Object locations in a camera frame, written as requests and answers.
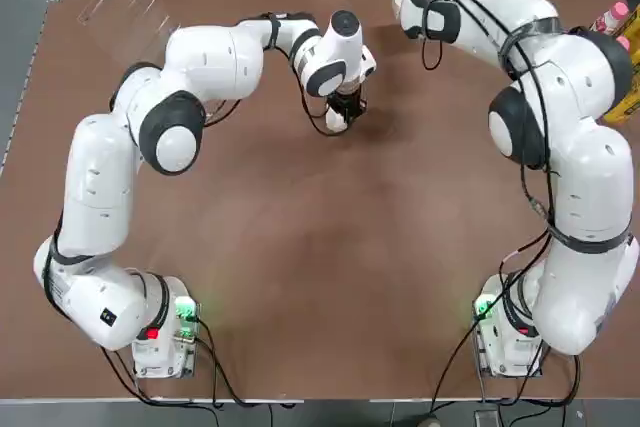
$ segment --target brown table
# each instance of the brown table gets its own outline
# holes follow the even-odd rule
[[[49,7],[0,181],[0,398],[126,395],[98,348],[49,307],[31,267],[62,206],[75,125],[107,109],[122,73],[76,21],[87,1]],[[552,1],[572,26],[614,0]],[[117,260],[187,283],[244,397],[430,396],[483,282],[542,229],[486,127],[506,77],[448,47],[440,69],[424,72],[391,0],[163,2],[182,25],[306,10],[323,29],[333,11],[352,9],[379,68],[367,84],[370,111],[326,139],[307,123],[284,59],[268,53],[260,87],[206,131],[190,172],[142,169]],[[638,128],[625,128],[636,158]],[[540,174],[530,177],[541,187]],[[636,276],[584,355],[580,396],[640,397],[639,287]],[[525,395],[564,396],[570,365],[552,357]],[[210,373],[202,359],[195,379],[150,390],[207,397]],[[515,391],[514,381],[488,383],[489,395]],[[479,396],[470,346],[441,395]]]

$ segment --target black cable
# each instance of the black cable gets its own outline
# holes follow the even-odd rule
[[[439,45],[438,60],[433,65],[427,65],[427,62],[424,60],[424,47],[426,44],[427,44],[427,38],[425,37],[422,40],[422,66],[424,67],[424,70],[427,70],[427,71],[436,70],[438,67],[440,67],[440,63],[442,62],[442,41],[441,40],[438,41],[438,45]]]
[[[210,119],[208,122],[205,122],[204,124],[204,128],[206,129],[207,127],[211,127],[212,125],[216,125],[219,124],[220,122],[222,122],[223,120],[225,120],[227,117],[229,117],[231,114],[233,114],[233,112],[236,110],[236,108],[238,107],[238,105],[240,105],[240,102],[242,102],[242,99],[238,99],[236,100],[233,105],[231,106],[231,108],[229,110],[227,110],[223,115],[221,115],[218,118],[215,119]]]
[[[536,365],[536,362],[540,359],[540,353],[542,352],[542,345],[543,345],[543,342],[540,342],[540,345],[538,345],[538,349],[536,350],[536,353],[533,356],[533,360],[531,360],[531,364],[529,364],[529,367],[527,368],[527,375],[525,375],[524,380],[522,381],[522,385],[520,386],[520,389],[518,389],[518,393],[516,397],[513,400],[510,400],[509,402],[506,402],[506,403],[500,401],[498,405],[500,405],[501,407],[511,407],[512,405],[516,405],[518,403],[518,401],[522,397],[524,388],[527,386],[527,382],[531,378],[531,375],[533,375],[533,367],[534,365]]]
[[[437,406],[435,409],[433,409],[430,413],[431,414],[435,414],[437,411],[439,411],[440,409],[444,409],[445,407],[449,407],[450,405],[453,405],[455,403],[457,403],[457,400],[451,400],[449,402],[443,402],[442,404],[440,404],[439,406]]]
[[[149,405],[151,407],[168,407],[168,408],[178,408],[178,409],[206,410],[206,411],[211,412],[213,414],[213,417],[214,417],[214,419],[216,421],[216,426],[217,427],[220,426],[220,423],[218,421],[218,414],[216,414],[216,412],[214,410],[210,409],[209,407],[206,407],[204,405],[198,405],[195,402],[167,402],[167,401],[152,400],[140,388],[138,388],[139,393],[136,392],[131,387],[129,387],[127,385],[127,383],[125,382],[125,380],[122,378],[122,375],[118,371],[117,367],[113,363],[113,360],[111,360],[111,357],[109,356],[107,351],[104,349],[104,347],[100,347],[100,350],[102,351],[102,354],[104,355],[104,358],[109,363],[109,366],[111,367],[111,370],[113,371],[113,373],[118,378],[118,381],[120,382],[120,385],[122,385],[122,387],[127,392],[129,392],[130,395],[132,395],[133,397],[138,399],[143,404]],[[129,378],[131,379],[132,378],[131,374],[128,372],[127,369],[125,369],[125,371],[127,372],[127,375],[129,376]]]
[[[544,237],[548,234],[548,232],[545,230],[542,234],[540,234],[538,237],[536,237],[535,239],[533,239],[531,242],[529,242],[528,244],[523,245],[522,247],[518,248],[517,250],[515,250],[514,252],[512,252],[511,254],[509,254],[508,256],[506,256],[504,259],[502,259],[500,261],[500,266],[498,267],[498,278],[500,279],[500,284],[502,285],[502,289],[504,290],[505,286],[504,286],[504,278],[503,278],[503,269],[504,269],[504,264],[506,263],[506,261],[508,261],[509,259],[511,259],[512,257],[515,257],[516,255],[521,254],[522,252],[530,249],[531,247],[533,247],[534,245],[536,245],[538,242],[540,242],[542,239],[544,239]],[[527,319],[531,319],[531,316],[529,314],[527,314],[526,312],[524,312],[520,307],[518,307],[512,300],[511,300],[511,292],[510,289],[507,291],[508,293],[505,294],[504,300],[506,302],[508,302],[515,310],[516,312],[518,312],[520,315],[522,315],[523,317],[527,318]]]
[[[229,382],[227,373],[224,371],[222,364],[218,360],[218,356],[216,355],[216,351],[215,351],[215,344],[213,343],[213,336],[211,335],[211,330],[209,329],[209,326],[200,318],[198,319],[198,323],[202,325],[202,327],[204,327],[205,331],[207,332],[207,337],[209,338],[211,347],[209,347],[207,343],[204,342],[202,339],[196,338],[196,342],[202,345],[209,352],[209,355],[211,355],[211,358],[213,359],[214,367],[220,372],[220,375],[222,376],[222,380],[227,386],[227,390],[229,390],[229,394],[231,395],[231,398],[233,399],[233,401],[240,407],[244,407],[244,408],[253,408],[256,405],[259,405],[259,404],[251,404],[251,403],[245,402],[240,397],[238,397],[235,390],[233,390],[231,383]]]
[[[574,377],[573,377],[573,385],[571,386],[571,391],[567,394],[567,396],[562,400],[537,400],[537,399],[526,399],[525,402],[533,405],[537,405],[540,407],[565,407],[569,405],[576,398],[578,394],[578,390],[580,389],[580,381],[582,378],[582,364],[580,362],[580,356],[573,356],[574,362]]]
[[[511,423],[509,424],[509,427],[513,427],[515,424],[517,424],[518,422],[520,422],[521,420],[525,420],[525,419],[533,419],[534,417],[540,417],[541,415],[546,414],[547,412],[549,412],[551,410],[551,407],[547,407],[544,410],[541,410],[540,412],[536,412],[534,414],[529,414],[529,415],[523,415],[522,417],[517,417],[515,419],[513,419],[511,421]]]
[[[449,357],[449,360],[447,361],[447,364],[444,370],[442,371],[442,374],[440,375],[440,379],[438,380],[436,388],[433,392],[433,396],[431,398],[431,408],[429,410],[429,413],[433,413],[433,409],[435,408],[435,403],[438,398],[438,393],[440,392],[440,388],[442,387],[444,378],[446,377],[447,372],[449,372],[449,369],[451,368],[451,364],[453,364],[453,360],[455,359],[456,355],[458,355],[458,352],[460,352],[460,349],[462,348],[464,343],[467,341],[469,336],[476,329],[478,324],[486,318],[487,314],[491,312],[491,309],[493,309],[493,307],[502,299],[502,297],[507,292],[507,289],[511,288],[512,285],[514,285],[518,280],[520,280],[520,278],[524,276],[527,272],[529,272],[529,270],[531,270],[531,268],[538,262],[538,259],[540,259],[544,251],[547,249],[548,244],[549,244],[548,241],[543,244],[542,248],[536,253],[536,255],[533,257],[533,259],[531,259],[531,261],[526,265],[526,267],[524,267],[520,272],[518,272],[518,274],[514,276],[511,282],[506,285],[506,289],[503,289],[502,292],[500,292],[500,294],[495,298],[495,300],[491,302],[491,304],[489,304],[485,312],[483,312],[482,314],[476,317],[473,324],[471,325],[471,328],[467,331],[464,337],[462,337],[462,340],[458,343],[453,353]]]
[[[287,53],[282,50],[280,47],[275,47],[275,49],[280,52],[282,55],[285,56],[285,58],[287,58],[287,60],[289,59],[289,56],[287,55]],[[316,119],[322,118],[324,117],[324,115],[327,113],[328,111],[328,107],[327,110],[325,110],[324,114],[319,115],[319,114],[312,114],[311,111],[309,110],[309,105],[307,104],[307,98],[305,96],[305,92],[304,92],[304,87],[302,87],[302,83],[300,82],[300,79],[298,78],[298,73],[296,72],[295,67],[293,66],[293,63],[289,63],[291,66],[291,71],[293,72],[294,77],[296,78],[296,82],[298,83],[298,89],[300,90],[300,101],[302,102],[302,109],[304,110],[304,113],[307,115],[307,118],[309,119],[309,122],[311,123],[311,125],[313,126],[313,128],[316,130],[316,132],[318,132],[319,134],[325,136],[325,137],[338,137],[340,135],[343,135],[345,133],[347,133],[349,131],[349,129],[351,128],[351,126],[353,125],[353,122],[347,125],[347,128],[340,131],[340,132],[327,132],[323,129],[321,129],[320,127],[318,127],[318,125],[316,124]]]
[[[454,0],[459,6],[462,6],[463,4],[459,1],[459,0]],[[485,15],[487,15],[506,35],[510,35],[511,32],[509,31],[509,29],[507,29],[507,27],[502,23],[502,21],[500,21],[500,19],[498,19],[489,9],[487,9],[480,1],[478,0],[469,0],[471,2],[473,2],[480,10],[482,10]],[[481,22],[477,19],[476,16],[471,15],[472,19],[476,21],[476,23],[478,25],[481,25]],[[546,221],[550,224],[550,225],[554,225],[555,224],[555,210],[554,210],[554,200],[553,200],[553,187],[552,187],[552,183],[551,183],[551,166],[550,166],[550,147],[549,147],[549,120],[547,117],[547,109],[546,109],[546,105],[544,102],[544,96],[542,94],[542,86],[540,85],[540,79],[538,78],[537,73],[535,72],[534,66],[531,63],[531,60],[529,59],[529,57],[526,55],[526,53],[524,52],[524,49],[522,48],[522,46],[520,45],[519,42],[516,42],[514,47],[516,48],[516,50],[518,51],[518,53],[520,54],[520,56],[522,57],[526,67],[527,67],[527,71],[530,72],[531,74],[531,78],[533,80],[533,83],[535,84],[536,87],[536,91],[538,94],[538,99],[540,101],[540,110],[542,111],[542,123],[543,123],[543,129],[544,129],[544,159],[545,159],[545,168],[546,168],[546,183],[547,183],[547,195],[548,195],[548,202],[549,202],[549,207],[548,210],[544,209],[544,206],[537,201],[533,196],[531,196],[526,188],[526,182],[523,182],[523,190],[525,192],[525,195],[527,196],[527,200],[529,200],[529,203],[531,204],[531,206],[533,207],[533,209],[539,213],[540,215],[542,215],[543,217],[546,217]],[[522,80],[520,78],[520,76],[517,77],[517,80],[520,84],[520,88],[522,89],[522,92],[524,92],[524,86],[522,84]],[[520,163],[520,172],[521,172],[521,177],[524,179],[524,163]]]

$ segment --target pink bottle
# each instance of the pink bottle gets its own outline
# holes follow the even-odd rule
[[[603,34],[611,34],[627,15],[629,15],[627,4],[616,2],[611,9],[596,19],[591,26],[591,30],[602,32]]]

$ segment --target gray floor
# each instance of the gray floor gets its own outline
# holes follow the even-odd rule
[[[439,413],[443,427],[473,427],[476,411],[491,409],[476,402],[463,402]],[[367,401],[313,401],[292,410],[273,406],[274,427],[415,427],[425,416],[424,403],[375,403]],[[542,409],[525,403],[503,408],[505,427],[518,416]],[[638,401],[577,401],[567,410],[566,427],[637,427],[640,417]],[[214,425],[211,414],[199,410],[163,409],[138,403],[78,403],[0,406],[3,427],[169,427],[176,425]],[[241,409],[226,406],[218,413],[220,427],[269,425],[266,406]],[[553,410],[543,416],[519,423],[530,427],[561,427],[562,411]]]
[[[3,22],[0,23],[0,151],[4,150],[16,107],[22,93],[25,75],[46,11],[46,0],[0,0]],[[443,409],[440,419],[445,427],[471,427],[474,412],[485,407],[475,402],[459,403]],[[536,412],[538,408],[521,403],[504,409],[508,422],[519,415]],[[422,418],[424,403],[307,402],[293,410],[274,407],[275,427],[350,426],[382,427],[389,425],[392,412],[394,425],[413,427]],[[184,409],[157,409],[139,403],[0,403],[2,427],[129,427],[174,425],[214,425],[210,414]],[[228,406],[220,412],[221,427],[267,426],[266,407],[245,411]],[[640,425],[639,401],[575,402],[568,411],[567,427],[637,427]],[[553,425],[560,427],[560,412],[522,422],[531,427]]]

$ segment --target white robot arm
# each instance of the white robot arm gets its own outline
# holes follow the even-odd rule
[[[178,304],[191,303],[191,317],[195,310],[177,278],[125,270],[111,258],[127,238],[138,170],[144,161],[164,175],[186,172],[200,150],[203,104],[249,96],[270,48],[287,54],[307,93],[327,97],[334,130],[362,113],[360,88],[376,63],[355,15],[336,12],[321,36],[308,14],[267,14],[230,28],[177,30],[162,69],[132,66],[111,112],[76,128],[63,215],[34,271],[52,305],[94,342],[109,350],[133,344],[140,377],[182,375],[193,338],[181,329],[194,319],[181,317]]]
[[[393,2],[408,37],[447,42],[514,80],[489,107],[491,136],[503,155],[532,169],[545,167],[548,153],[555,174],[548,256],[480,322],[487,370],[523,376],[532,363],[537,370],[541,341],[580,354],[638,260],[630,233],[631,150],[617,131],[595,122],[630,88],[628,53],[597,32],[565,33],[546,0]],[[541,204],[532,206],[546,217]],[[503,282],[491,277],[476,307],[495,300]]]

